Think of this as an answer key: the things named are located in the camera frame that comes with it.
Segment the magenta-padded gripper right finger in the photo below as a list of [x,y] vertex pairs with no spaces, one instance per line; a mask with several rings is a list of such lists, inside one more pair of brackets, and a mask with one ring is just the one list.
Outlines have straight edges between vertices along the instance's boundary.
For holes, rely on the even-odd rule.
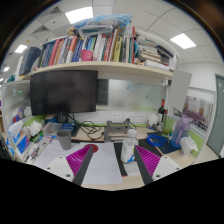
[[134,147],[134,156],[145,185],[181,170],[169,156],[158,156],[140,146]]

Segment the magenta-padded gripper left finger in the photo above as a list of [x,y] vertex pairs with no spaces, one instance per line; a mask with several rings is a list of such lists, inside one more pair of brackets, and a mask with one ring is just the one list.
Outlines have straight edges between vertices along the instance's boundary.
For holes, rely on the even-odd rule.
[[87,145],[67,157],[58,156],[46,166],[45,170],[76,185],[81,185],[92,156],[93,146]]

